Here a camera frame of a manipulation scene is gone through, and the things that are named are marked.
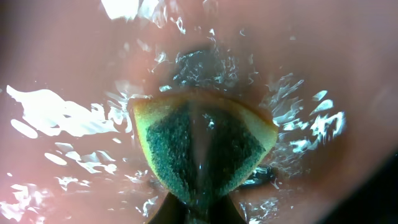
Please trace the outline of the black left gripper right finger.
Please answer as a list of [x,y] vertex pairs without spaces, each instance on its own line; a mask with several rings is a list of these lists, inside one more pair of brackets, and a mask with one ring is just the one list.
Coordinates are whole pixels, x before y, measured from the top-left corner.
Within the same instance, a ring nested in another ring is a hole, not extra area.
[[211,224],[246,224],[229,195],[217,200],[209,209]]

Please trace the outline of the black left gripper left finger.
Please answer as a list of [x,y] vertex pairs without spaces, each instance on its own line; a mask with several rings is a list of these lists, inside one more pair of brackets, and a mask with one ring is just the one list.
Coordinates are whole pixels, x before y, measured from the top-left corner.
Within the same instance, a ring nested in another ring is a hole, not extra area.
[[188,207],[169,192],[148,224],[184,224]]

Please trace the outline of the green yellow sponge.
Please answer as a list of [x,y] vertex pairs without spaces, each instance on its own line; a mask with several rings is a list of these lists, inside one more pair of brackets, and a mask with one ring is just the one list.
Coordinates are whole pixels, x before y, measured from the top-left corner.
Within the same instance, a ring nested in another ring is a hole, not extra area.
[[277,141],[271,120],[219,94],[131,99],[128,108],[150,168],[191,206],[207,207],[240,186]]

